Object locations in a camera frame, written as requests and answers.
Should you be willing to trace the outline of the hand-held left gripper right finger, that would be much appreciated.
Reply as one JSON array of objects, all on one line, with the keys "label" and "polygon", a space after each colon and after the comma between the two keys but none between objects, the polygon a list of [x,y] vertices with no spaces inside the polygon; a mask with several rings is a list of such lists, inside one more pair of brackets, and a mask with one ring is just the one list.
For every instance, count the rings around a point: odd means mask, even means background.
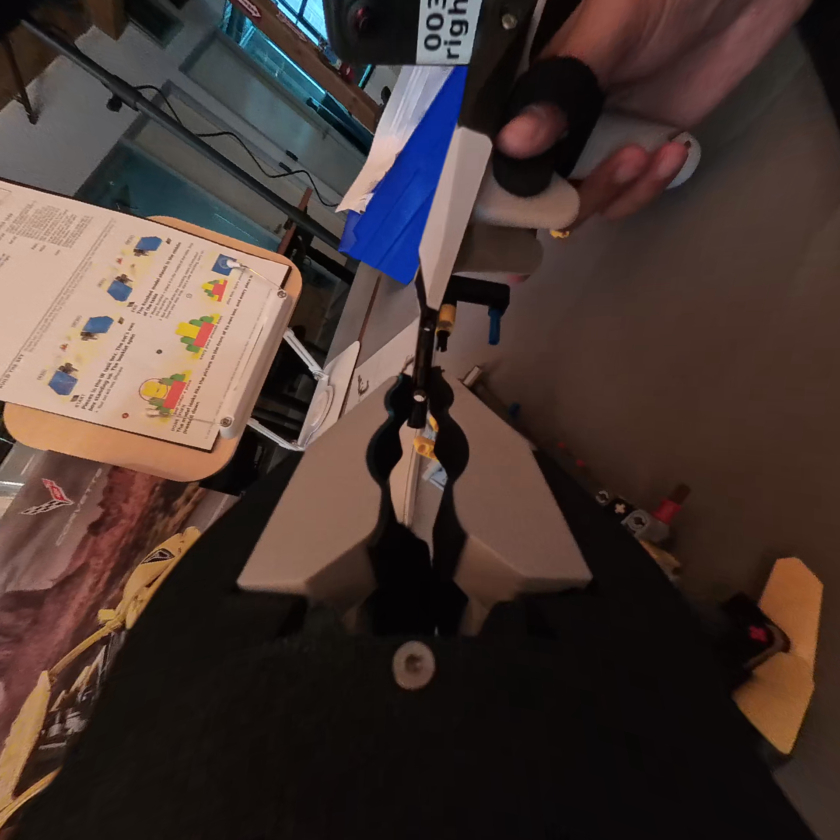
[{"label": "hand-held left gripper right finger", "polygon": [[438,631],[477,635],[498,604],[589,585],[526,438],[450,375],[434,376],[429,407],[447,478],[432,528]]}]

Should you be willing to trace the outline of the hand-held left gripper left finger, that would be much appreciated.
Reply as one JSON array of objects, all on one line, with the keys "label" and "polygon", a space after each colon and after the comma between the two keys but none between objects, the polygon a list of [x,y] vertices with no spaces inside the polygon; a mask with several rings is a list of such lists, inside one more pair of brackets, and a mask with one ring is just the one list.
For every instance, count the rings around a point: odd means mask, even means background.
[{"label": "hand-held left gripper left finger", "polygon": [[396,515],[410,375],[392,377],[308,446],[238,577],[300,595],[376,635],[434,634],[429,549]]}]

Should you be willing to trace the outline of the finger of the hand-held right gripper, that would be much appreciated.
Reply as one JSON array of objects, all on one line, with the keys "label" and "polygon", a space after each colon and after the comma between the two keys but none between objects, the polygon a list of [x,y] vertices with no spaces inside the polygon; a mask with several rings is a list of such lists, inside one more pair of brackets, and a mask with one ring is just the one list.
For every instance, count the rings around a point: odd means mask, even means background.
[{"label": "finger of the hand-held right gripper", "polygon": [[457,127],[419,246],[426,305],[440,309],[492,152],[482,133]]}]

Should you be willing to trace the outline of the black lego beam yellow axle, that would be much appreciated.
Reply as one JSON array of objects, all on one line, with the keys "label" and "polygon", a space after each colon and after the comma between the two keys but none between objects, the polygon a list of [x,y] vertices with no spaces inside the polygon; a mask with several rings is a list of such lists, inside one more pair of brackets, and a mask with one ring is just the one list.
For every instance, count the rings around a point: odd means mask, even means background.
[{"label": "black lego beam yellow axle", "polygon": [[498,346],[501,340],[501,321],[510,305],[510,288],[506,283],[467,276],[452,275],[444,289],[438,308],[431,307],[421,269],[416,273],[415,290],[419,306],[416,349],[413,358],[412,406],[406,424],[422,429],[429,408],[429,387],[435,352],[444,353],[453,332],[457,306],[464,302],[487,310],[489,319],[488,344]]}]

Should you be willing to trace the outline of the lego car model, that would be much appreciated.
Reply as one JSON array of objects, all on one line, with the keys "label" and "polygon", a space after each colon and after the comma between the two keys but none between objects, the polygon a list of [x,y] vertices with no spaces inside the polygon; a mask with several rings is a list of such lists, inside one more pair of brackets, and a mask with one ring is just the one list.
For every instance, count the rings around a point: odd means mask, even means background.
[{"label": "lego car model", "polygon": [[815,691],[823,583],[798,558],[773,562],[758,597],[736,591],[704,603],[679,586],[667,546],[690,490],[678,485],[650,512],[585,476],[584,492],[646,552],[698,624],[719,679],[749,725],[761,758],[777,770],[791,759]]}]

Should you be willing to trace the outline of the printed lego set box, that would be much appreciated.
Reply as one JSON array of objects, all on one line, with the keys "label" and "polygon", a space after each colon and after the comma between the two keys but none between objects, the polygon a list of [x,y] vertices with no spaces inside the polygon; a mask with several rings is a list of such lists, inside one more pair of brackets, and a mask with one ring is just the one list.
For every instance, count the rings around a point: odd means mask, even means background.
[{"label": "printed lego set box", "polygon": [[2,516],[2,838],[57,776],[151,597],[237,498],[35,458]]}]

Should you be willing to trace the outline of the person's right hand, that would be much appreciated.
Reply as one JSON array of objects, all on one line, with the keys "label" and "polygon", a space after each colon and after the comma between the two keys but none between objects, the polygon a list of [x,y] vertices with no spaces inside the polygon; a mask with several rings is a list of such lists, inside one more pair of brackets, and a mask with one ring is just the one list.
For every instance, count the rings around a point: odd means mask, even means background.
[{"label": "person's right hand", "polygon": [[[584,1],[535,60],[588,66],[609,108],[687,131],[694,128],[789,34],[808,1]],[[577,224],[621,219],[665,192],[688,149],[670,141],[648,152],[617,150],[579,182]]]}]

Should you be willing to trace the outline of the blue plastic bin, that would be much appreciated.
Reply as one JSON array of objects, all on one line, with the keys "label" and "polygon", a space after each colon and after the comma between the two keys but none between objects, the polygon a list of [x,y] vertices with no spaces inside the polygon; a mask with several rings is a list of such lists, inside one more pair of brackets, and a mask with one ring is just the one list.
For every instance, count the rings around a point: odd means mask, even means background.
[{"label": "blue plastic bin", "polygon": [[363,213],[346,213],[339,252],[403,285],[419,267],[419,246],[463,101],[467,68],[452,71],[374,189]]}]

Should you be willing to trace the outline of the printed instruction sheet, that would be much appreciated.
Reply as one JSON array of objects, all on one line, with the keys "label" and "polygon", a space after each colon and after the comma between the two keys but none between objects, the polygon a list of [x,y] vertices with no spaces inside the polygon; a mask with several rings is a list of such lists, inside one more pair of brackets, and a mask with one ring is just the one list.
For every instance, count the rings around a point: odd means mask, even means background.
[{"label": "printed instruction sheet", "polygon": [[204,451],[287,268],[2,181],[3,403]]}]

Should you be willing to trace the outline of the black metal pole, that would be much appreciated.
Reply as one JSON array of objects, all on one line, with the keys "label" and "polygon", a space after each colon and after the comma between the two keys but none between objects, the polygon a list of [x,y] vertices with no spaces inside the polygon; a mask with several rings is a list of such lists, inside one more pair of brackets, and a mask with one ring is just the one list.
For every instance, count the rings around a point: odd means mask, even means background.
[{"label": "black metal pole", "polygon": [[68,38],[49,29],[47,25],[37,22],[30,16],[22,17],[20,23],[31,35],[34,35],[42,43],[67,58],[75,66],[83,69],[89,76],[95,78],[113,96],[117,97],[123,105],[157,124],[165,132],[168,132],[189,146],[204,159],[213,163],[219,170],[230,175],[237,182],[247,187],[252,193],[258,195],[274,208],[284,213],[288,218],[291,218],[294,223],[309,232],[314,238],[321,240],[325,245],[334,250],[339,250],[340,238],[336,234],[277,195],[267,184],[256,179],[236,165],[236,163],[230,161],[206,143],[204,138],[199,137],[196,133],[190,131],[172,116],[168,115],[164,110],[153,104],[152,101],[143,96],[137,87],[131,86],[124,79],[106,70],[105,67],[87,56],[75,44],[70,42]]}]

